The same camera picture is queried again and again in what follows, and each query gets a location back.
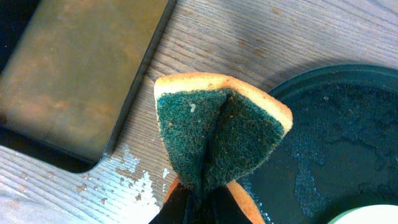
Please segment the light blue plate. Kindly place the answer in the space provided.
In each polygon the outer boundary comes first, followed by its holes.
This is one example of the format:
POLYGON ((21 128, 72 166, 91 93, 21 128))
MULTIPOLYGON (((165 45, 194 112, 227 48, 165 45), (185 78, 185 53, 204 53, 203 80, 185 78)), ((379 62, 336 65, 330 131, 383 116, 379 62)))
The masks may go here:
POLYGON ((397 224, 397 205, 369 205, 345 211, 328 224, 397 224))

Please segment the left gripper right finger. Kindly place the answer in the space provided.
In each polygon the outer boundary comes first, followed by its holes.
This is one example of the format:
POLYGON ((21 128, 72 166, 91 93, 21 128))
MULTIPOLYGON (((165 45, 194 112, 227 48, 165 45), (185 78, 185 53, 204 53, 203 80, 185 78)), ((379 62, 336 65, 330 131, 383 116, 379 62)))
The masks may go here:
POLYGON ((211 214, 211 223, 214 224, 251 224, 227 187, 212 191, 211 214))

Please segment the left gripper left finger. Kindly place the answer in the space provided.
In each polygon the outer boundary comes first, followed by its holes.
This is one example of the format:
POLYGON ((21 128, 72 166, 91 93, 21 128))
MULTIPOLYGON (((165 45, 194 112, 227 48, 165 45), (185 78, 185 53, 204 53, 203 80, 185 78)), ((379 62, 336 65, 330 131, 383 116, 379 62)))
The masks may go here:
POLYGON ((192 217, 192 191, 178 183, 149 224, 188 224, 192 217))

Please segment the black rectangular water tray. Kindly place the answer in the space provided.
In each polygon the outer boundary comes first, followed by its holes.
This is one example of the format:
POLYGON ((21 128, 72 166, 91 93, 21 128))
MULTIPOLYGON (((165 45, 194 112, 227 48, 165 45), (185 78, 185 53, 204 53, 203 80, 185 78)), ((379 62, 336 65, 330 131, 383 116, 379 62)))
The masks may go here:
POLYGON ((2 1, 1 145, 72 173, 109 157, 175 1, 2 1))

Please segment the orange green sponge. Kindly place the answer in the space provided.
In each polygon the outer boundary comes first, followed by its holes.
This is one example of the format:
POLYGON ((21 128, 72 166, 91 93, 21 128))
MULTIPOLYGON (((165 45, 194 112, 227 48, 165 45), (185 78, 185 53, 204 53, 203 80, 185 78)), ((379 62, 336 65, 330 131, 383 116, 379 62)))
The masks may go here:
POLYGON ((261 166, 291 130, 283 103, 237 78, 179 73, 154 85, 159 133, 178 183, 192 191, 189 223, 211 223, 211 193, 227 187, 251 223, 264 223, 238 179, 261 166))

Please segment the round black tray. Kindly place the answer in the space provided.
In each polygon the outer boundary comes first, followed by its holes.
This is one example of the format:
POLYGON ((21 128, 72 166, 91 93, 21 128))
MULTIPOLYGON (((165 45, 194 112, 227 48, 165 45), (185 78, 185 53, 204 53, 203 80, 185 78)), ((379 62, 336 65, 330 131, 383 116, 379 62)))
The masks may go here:
POLYGON ((365 64, 297 75, 271 95, 294 125, 239 183, 267 223, 327 223, 342 212, 397 204, 397 70, 365 64))

